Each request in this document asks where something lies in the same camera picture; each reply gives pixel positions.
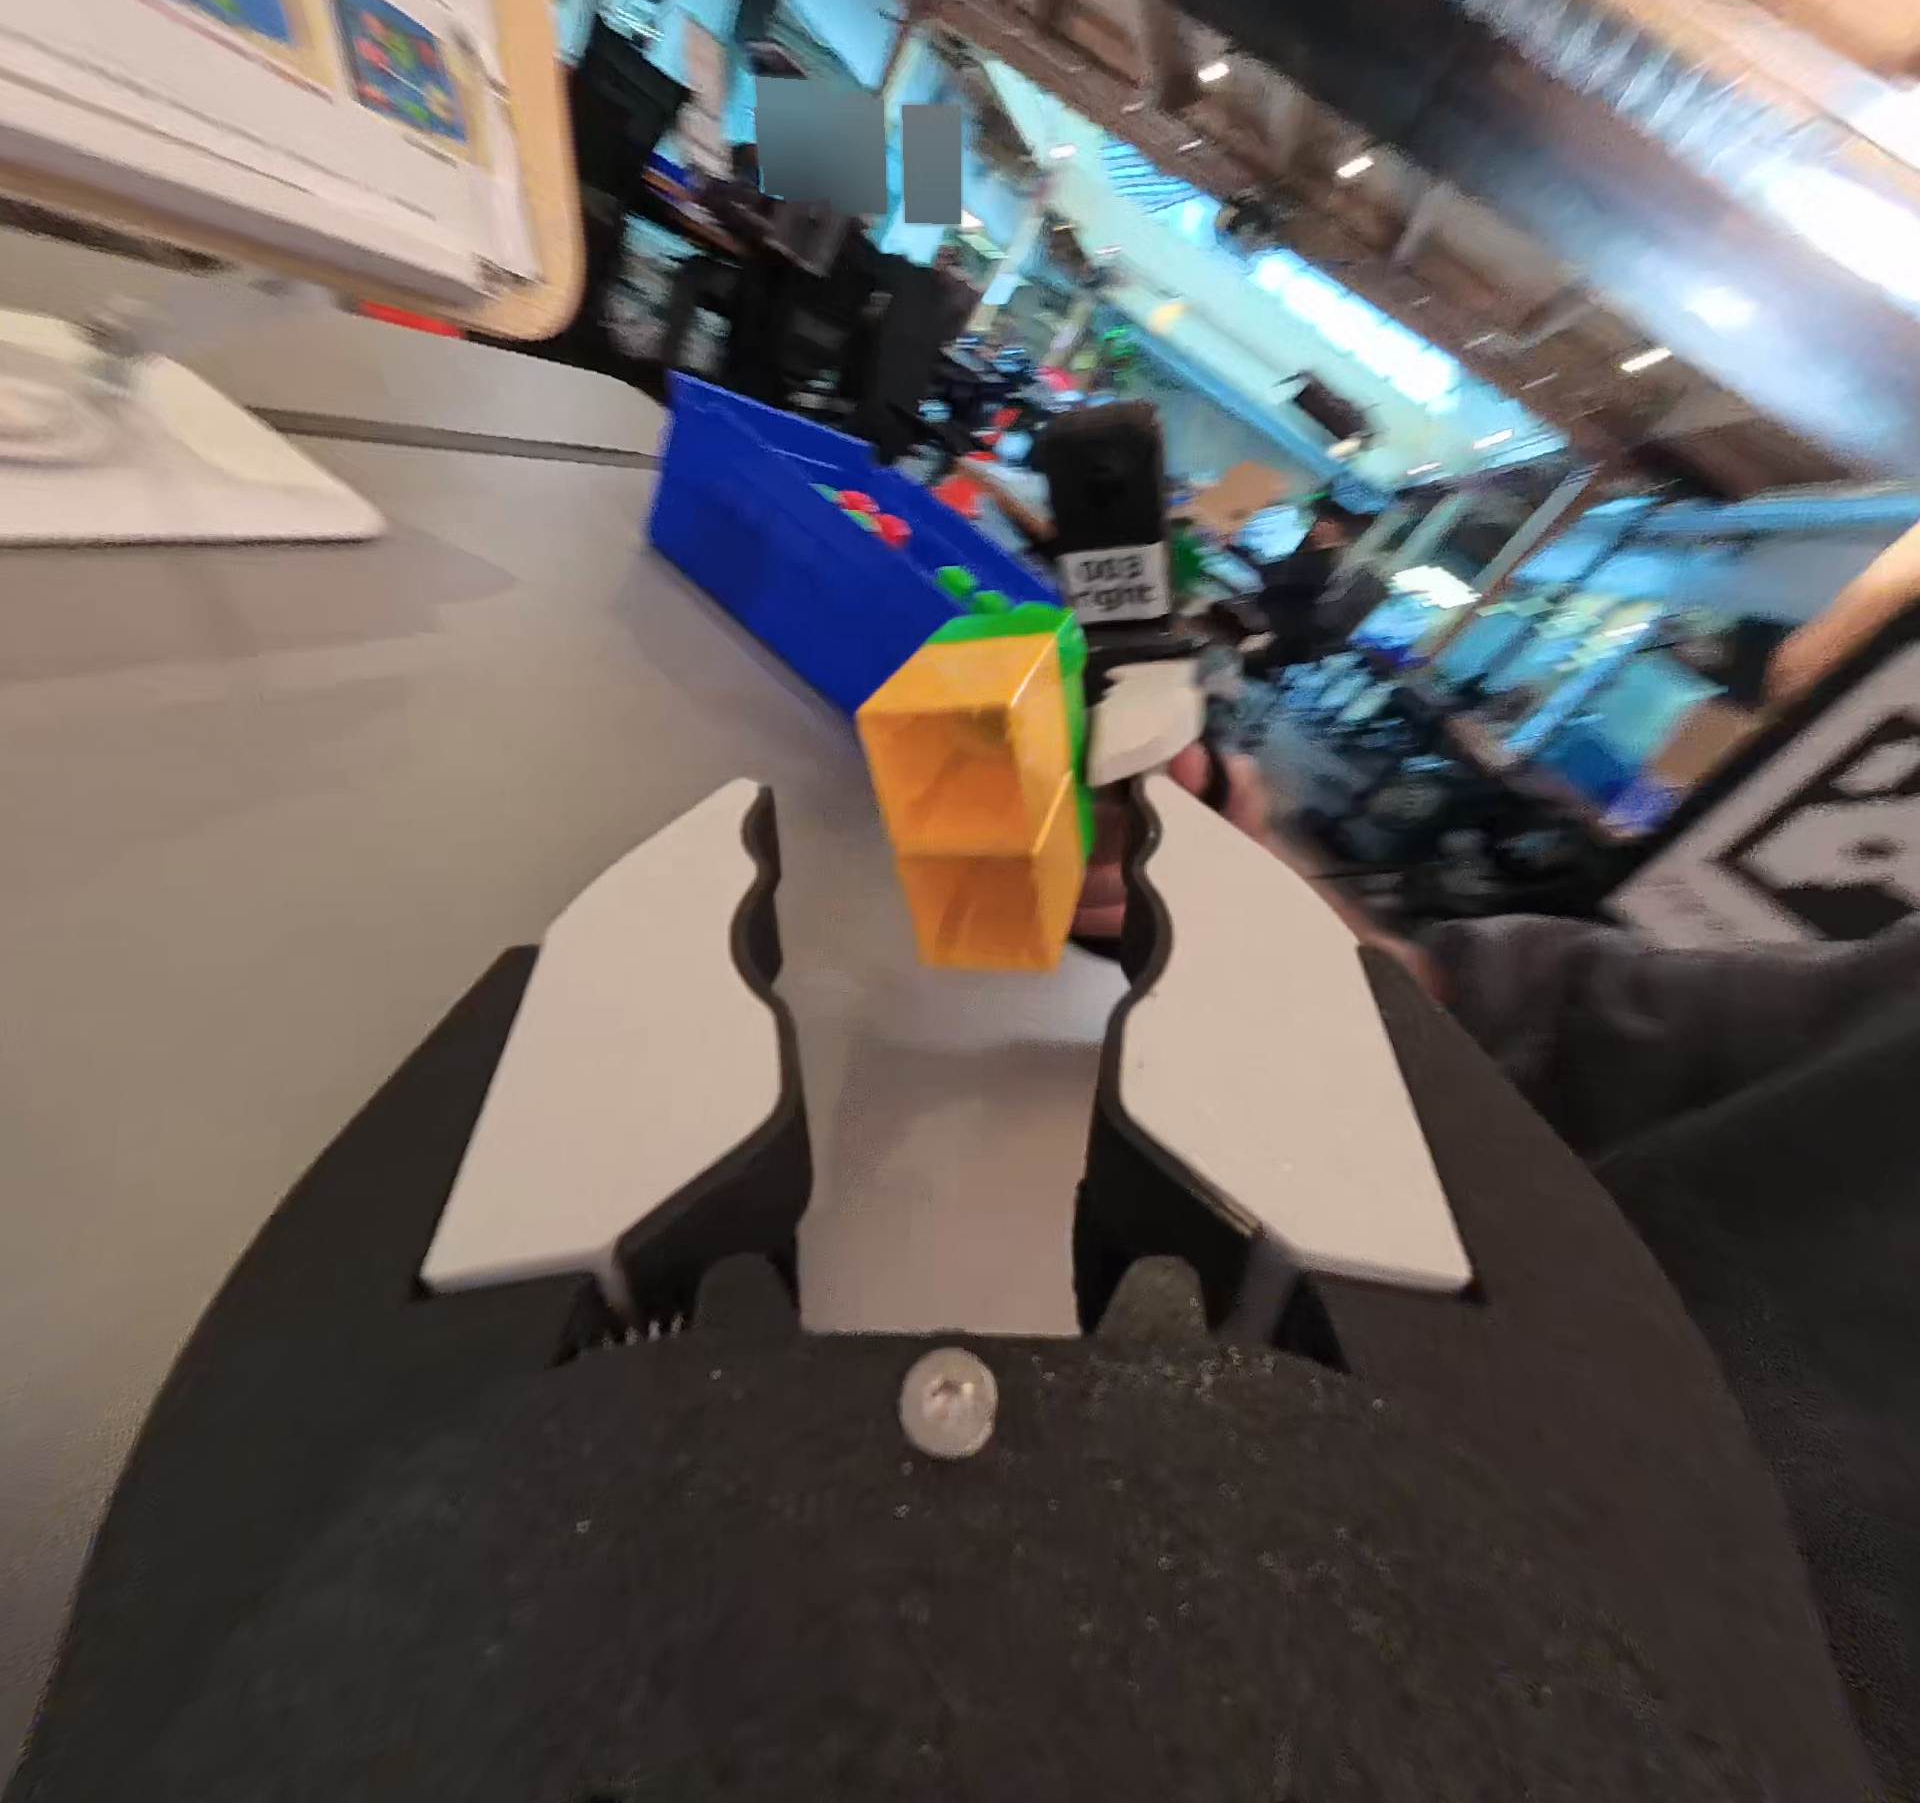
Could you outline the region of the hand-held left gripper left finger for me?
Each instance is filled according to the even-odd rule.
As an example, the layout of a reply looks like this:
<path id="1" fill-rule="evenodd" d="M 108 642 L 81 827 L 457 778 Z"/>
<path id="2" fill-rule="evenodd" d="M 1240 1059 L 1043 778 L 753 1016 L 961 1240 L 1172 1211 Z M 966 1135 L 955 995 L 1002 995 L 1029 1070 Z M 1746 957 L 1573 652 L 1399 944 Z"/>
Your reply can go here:
<path id="1" fill-rule="evenodd" d="M 778 995 L 770 785 L 728 781 L 546 927 L 420 1264 L 432 1295 L 587 1277 L 639 1334 L 731 1259 L 800 1279 L 813 1155 Z"/>

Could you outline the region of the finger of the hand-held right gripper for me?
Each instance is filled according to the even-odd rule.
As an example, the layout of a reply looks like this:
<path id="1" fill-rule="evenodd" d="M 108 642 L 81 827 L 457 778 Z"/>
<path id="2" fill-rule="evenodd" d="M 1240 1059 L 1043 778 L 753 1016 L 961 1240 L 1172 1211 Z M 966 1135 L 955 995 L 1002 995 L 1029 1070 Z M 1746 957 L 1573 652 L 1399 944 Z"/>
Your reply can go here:
<path id="1" fill-rule="evenodd" d="M 1200 739 L 1196 667 L 1115 667 L 1089 709 L 1089 787 L 1150 776 Z"/>

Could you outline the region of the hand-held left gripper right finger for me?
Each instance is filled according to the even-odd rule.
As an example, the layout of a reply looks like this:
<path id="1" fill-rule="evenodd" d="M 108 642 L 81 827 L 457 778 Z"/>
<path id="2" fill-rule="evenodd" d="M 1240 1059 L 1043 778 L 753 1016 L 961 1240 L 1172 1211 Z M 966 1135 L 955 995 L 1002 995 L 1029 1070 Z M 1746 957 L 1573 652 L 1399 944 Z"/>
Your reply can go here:
<path id="1" fill-rule="evenodd" d="M 1121 808 L 1124 992 L 1070 1221 L 1081 1332 L 1142 1261 L 1184 1265 L 1200 1321 L 1247 1343 L 1332 1343 L 1332 1288 L 1472 1299 L 1356 935 L 1175 784 Z"/>

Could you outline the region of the green two-stud block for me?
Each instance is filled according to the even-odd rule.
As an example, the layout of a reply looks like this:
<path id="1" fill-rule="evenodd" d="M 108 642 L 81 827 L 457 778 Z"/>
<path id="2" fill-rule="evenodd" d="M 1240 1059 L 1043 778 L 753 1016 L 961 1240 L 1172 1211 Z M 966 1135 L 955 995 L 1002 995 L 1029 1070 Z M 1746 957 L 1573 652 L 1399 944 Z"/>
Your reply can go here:
<path id="1" fill-rule="evenodd" d="M 979 615 L 966 621 L 953 621 L 940 628 L 932 640 L 959 642 L 971 639 L 1048 634 L 1057 640 L 1061 667 L 1068 688 L 1068 724 L 1071 743 L 1071 785 L 1079 793 L 1079 811 L 1087 859 L 1093 845 L 1093 804 L 1087 787 L 1087 746 L 1089 746 L 1089 706 L 1087 706 L 1087 640 L 1068 611 L 1043 604 L 1015 604 L 1002 615 Z"/>

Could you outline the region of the yellow one-stud block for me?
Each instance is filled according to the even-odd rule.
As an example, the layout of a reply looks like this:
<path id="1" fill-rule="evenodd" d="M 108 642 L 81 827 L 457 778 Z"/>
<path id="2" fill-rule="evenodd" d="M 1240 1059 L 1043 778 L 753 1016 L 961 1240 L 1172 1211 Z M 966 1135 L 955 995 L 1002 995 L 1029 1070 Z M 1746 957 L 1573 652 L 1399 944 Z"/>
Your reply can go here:
<path id="1" fill-rule="evenodd" d="M 1068 688 L 1048 634 L 930 640 L 855 730 L 899 859 L 1037 857 L 1068 796 Z"/>
<path id="2" fill-rule="evenodd" d="M 1064 781 L 1037 840 L 1009 853 L 895 853 L 915 951 L 930 971 L 1051 972 L 1081 903 L 1081 803 Z"/>

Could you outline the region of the blue plastic bin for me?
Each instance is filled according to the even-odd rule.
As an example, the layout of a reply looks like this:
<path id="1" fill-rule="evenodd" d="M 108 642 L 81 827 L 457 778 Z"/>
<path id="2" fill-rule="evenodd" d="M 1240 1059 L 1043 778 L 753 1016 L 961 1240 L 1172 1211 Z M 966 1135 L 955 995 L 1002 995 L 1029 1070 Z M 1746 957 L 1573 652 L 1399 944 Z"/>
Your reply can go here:
<path id="1" fill-rule="evenodd" d="M 668 379 L 648 543 L 802 683 L 851 716 L 966 603 L 958 565 L 1009 607 L 1060 603 L 1051 581 L 849 434 L 693 377 Z M 912 526 L 879 543 L 813 489 L 858 489 Z"/>

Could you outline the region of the grey desk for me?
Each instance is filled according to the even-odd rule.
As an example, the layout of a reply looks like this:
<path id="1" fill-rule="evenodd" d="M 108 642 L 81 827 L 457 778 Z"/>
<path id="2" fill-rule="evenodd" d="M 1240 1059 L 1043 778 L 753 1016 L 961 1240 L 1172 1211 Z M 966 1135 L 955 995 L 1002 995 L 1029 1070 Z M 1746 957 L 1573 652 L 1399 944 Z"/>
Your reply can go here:
<path id="1" fill-rule="evenodd" d="M 4 1773 L 139 1420 L 257 1228 L 484 972 L 776 796 L 820 1332 L 1064 1337 L 1117 975 L 925 972 L 851 728 L 642 543 L 662 416 L 329 318 L 194 370 L 388 521 L 4 552 Z"/>

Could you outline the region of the person's right hand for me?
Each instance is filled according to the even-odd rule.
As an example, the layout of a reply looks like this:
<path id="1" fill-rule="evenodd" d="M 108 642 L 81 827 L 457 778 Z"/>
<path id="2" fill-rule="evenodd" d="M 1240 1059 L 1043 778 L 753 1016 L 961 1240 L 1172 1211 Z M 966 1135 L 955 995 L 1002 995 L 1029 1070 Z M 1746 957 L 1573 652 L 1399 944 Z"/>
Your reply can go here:
<path id="1" fill-rule="evenodd" d="M 1231 773 L 1207 743 L 1191 743 L 1167 761 L 1164 776 L 1212 808 L 1221 808 L 1231 796 Z M 1105 957 L 1117 955 L 1127 903 L 1121 875 L 1125 822 L 1121 796 L 1102 793 L 1095 801 L 1093 845 L 1068 929 L 1071 947 Z"/>

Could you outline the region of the person's dark clothing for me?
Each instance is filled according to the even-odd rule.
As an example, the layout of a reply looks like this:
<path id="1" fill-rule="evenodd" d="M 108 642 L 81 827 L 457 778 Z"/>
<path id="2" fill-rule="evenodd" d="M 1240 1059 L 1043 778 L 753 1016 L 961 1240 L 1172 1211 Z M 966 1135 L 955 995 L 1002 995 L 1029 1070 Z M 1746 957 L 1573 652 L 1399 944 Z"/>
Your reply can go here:
<path id="1" fill-rule="evenodd" d="M 1878 1789 L 1915 1799 L 1915 919 L 1685 951 L 1509 916 L 1413 957 L 1681 1295 L 1787 1503 Z"/>

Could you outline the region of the black and white patterned poster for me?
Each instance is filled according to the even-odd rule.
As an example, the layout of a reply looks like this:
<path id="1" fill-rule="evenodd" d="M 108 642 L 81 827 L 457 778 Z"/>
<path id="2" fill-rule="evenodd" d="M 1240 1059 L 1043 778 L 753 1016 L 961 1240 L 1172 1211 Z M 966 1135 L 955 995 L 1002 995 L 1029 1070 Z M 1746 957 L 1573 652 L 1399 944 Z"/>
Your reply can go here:
<path id="1" fill-rule="evenodd" d="M 1915 912 L 1915 604 L 1692 792 L 1598 903 L 1674 949 L 1858 944 Z"/>

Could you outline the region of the wooden board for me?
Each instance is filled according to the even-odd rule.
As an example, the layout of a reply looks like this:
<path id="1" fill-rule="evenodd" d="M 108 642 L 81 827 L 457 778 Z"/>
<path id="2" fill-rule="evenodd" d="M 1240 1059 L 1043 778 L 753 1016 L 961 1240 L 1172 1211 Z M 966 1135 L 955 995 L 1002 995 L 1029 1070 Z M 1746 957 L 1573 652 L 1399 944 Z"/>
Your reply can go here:
<path id="1" fill-rule="evenodd" d="M 432 310 L 413 297 L 353 300 L 503 342 L 536 342 L 566 325 L 583 296 L 581 203 L 565 71 L 550 0 L 493 0 L 493 14 L 499 73 L 514 140 L 516 194 L 536 271 L 527 277 L 501 273 L 493 303 L 464 317 Z"/>

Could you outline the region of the printed instruction sheet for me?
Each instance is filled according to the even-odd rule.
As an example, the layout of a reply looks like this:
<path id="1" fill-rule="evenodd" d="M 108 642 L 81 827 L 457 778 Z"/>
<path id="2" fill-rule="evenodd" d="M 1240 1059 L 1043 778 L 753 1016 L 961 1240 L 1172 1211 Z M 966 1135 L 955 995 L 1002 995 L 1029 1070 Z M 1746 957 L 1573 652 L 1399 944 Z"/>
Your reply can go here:
<path id="1" fill-rule="evenodd" d="M 4 164 L 461 293 L 536 271 L 493 0 L 1 0 Z"/>

